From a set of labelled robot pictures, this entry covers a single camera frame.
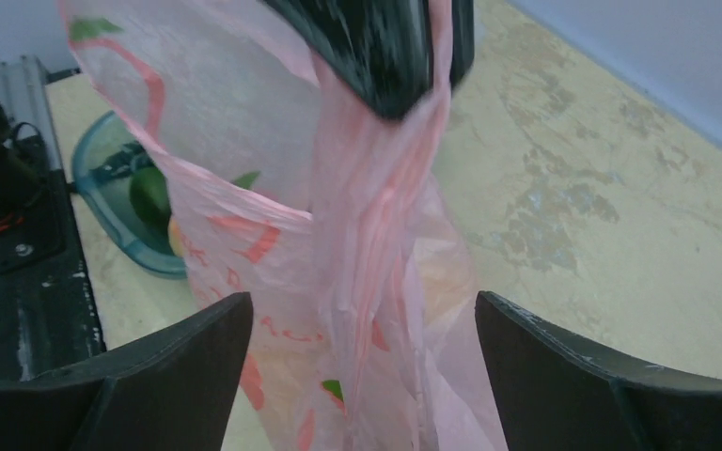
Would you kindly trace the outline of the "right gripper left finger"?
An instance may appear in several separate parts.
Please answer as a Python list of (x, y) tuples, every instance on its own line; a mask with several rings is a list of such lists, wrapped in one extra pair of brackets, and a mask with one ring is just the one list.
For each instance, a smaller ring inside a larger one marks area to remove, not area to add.
[(0, 450), (218, 450), (252, 332), (237, 292), (30, 381), (0, 381)]

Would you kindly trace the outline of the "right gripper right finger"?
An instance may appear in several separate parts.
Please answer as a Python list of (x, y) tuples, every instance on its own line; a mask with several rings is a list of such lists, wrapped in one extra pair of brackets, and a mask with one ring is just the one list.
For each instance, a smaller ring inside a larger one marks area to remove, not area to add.
[(479, 342), (511, 450), (722, 450), (722, 380), (650, 363), (491, 291)]

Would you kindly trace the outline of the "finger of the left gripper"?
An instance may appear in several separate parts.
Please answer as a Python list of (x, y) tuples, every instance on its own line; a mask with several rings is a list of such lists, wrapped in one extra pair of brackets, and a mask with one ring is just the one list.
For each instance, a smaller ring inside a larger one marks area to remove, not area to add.
[(449, 73), (455, 90), (471, 70), (475, 59), (475, 12), (473, 0), (452, 1), (453, 54)]
[(265, 5), (382, 119), (404, 119), (432, 88), (427, 1), (269, 0)]

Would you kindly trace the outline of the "pink plastic bag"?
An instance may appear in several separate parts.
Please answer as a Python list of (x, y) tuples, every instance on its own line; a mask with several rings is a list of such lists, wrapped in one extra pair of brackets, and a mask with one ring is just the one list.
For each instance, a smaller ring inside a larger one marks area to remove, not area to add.
[(378, 117), (267, 1), (63, 1), (83, 73), (165, 175), (191, 288), (247, 292), (241, 386), (275, 450), (503, 450), (432, 88)]

